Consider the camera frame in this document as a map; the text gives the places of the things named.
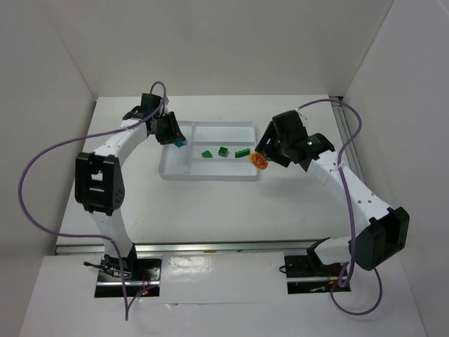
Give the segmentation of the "teal frog lego piece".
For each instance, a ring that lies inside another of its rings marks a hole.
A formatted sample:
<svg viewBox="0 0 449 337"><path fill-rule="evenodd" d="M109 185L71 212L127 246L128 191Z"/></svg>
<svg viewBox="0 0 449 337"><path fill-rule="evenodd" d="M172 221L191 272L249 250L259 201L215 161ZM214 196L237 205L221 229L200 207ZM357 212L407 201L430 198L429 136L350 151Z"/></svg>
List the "teal frog lego piece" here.
<svg viewBox="0 0 449 337"><path fill-rule="evenodd" d="M174 146L181 148L181 147L187 145L187 141L186 140L176 140L173 144L174 144Z"/></svg>

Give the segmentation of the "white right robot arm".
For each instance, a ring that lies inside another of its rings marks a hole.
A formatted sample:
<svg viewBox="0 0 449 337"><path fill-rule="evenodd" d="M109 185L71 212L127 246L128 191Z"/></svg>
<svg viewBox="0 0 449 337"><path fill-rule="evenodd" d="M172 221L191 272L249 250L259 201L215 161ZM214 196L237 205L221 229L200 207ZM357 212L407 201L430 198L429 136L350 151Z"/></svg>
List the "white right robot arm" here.
<svg viewBox="0 0 449 337"><path fill-rule="evenodd" d="M284 167L298 164L348 206L350 235L324 239L312 247L321 264L354 262L370 271L404 249L408 212L402 207L393 209L377 197L324 135L307 133L296 111L272 118L250 160L259 169L266 169L270 162Z"/></svg>

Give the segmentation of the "yellow butterfly lego piece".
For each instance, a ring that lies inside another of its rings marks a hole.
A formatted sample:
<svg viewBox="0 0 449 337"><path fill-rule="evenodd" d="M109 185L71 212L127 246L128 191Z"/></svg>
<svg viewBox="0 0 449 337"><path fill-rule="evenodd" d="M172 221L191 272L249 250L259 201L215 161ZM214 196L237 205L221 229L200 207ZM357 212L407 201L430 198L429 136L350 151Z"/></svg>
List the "yellow butterfly lego piece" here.
<svg viewBox="0 0 449 337"><path fill-rule="evenodd" d="M261 171L267 169L269 165L267 159L259 152L252 152L248 159L255 168Z"/></svg>

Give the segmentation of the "green sloped lego brick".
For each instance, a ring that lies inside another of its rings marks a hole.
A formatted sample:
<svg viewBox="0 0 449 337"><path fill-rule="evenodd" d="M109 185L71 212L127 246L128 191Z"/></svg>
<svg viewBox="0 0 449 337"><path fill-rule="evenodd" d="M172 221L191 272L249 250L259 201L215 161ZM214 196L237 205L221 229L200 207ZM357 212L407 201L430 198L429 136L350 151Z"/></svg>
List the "green sloped lego brick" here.
<svg viewBox="0 0 449 337"><path fill-rule="evenodd" d="M207 158L207 159L213 158L213 155L211 154L211 152L209 150L206 150L206 151L202 152L201 156L203 158Z"/></svg>

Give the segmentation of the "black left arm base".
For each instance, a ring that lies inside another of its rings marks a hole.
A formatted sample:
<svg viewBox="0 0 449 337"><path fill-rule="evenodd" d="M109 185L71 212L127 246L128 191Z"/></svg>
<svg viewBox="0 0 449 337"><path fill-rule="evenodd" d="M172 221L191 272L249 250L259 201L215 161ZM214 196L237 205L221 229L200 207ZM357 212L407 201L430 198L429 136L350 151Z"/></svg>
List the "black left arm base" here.
<svg viewBox="0 0 449 337"><path fill-rule="evenodd" d="M100 263L84 262L84 266L95 268L98 276L95 285L95 298L119 298L123 296L121 273L119 269L107 267L104 258ZM135 271L126 270L124 279L127 295L133 298L141 292L140 297L159 297L162 257L141 258Z"/></svg>

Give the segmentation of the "green square lego brick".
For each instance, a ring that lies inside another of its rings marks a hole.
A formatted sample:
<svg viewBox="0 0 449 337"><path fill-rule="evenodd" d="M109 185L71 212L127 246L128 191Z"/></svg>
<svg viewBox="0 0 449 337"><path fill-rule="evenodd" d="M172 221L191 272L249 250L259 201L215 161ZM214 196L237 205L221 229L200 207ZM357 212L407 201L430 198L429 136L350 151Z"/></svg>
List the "green square lego brick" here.
<svg viewBox="0 0 449 337"><path fill-rule="evenodd" d="M229 150L226 147L220 147L218 150L218 155L221 157L227 157Z"/></svg>

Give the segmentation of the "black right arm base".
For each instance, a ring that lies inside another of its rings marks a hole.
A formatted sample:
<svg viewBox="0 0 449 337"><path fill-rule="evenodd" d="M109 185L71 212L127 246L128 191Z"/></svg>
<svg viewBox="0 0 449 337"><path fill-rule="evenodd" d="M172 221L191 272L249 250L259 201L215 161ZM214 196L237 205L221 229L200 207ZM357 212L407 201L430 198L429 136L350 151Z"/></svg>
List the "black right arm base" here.
<svg viewBox="0 0 449 337"><path fill-rule="evenodd" d="M286 276L288 294L329 293L337 284L342 265L320 265L307 256L284 256L279 272Z"/></svg>

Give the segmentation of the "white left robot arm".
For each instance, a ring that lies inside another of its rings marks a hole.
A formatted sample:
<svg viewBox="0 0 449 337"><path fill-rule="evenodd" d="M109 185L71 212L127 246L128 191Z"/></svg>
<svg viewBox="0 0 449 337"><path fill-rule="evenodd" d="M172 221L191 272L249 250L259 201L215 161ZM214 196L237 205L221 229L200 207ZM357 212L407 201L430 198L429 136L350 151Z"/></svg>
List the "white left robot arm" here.
<svg viewBox="0 0 449 337"><path fill-rule="evenodd" d="M123 116L116 133L92 152L76 156L75 200L97 225L107 267L118 268L123 263L125 270L131 270L137 260L135 245L121 214L126 194L121 167L150 135L161 145L182 147L187 144L175 113L170 112L167 105L167 98L142 94L140 104Z"/></svg>

